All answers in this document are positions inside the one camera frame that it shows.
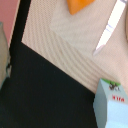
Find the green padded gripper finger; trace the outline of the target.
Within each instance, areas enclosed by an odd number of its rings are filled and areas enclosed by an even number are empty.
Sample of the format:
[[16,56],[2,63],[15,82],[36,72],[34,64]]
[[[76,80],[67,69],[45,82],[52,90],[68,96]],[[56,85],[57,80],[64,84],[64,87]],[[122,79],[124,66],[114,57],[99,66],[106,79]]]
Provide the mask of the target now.
[[7,39],[3,29],[3,23],[0,22],[0,88],[4,81],[11,75],[11,56]]

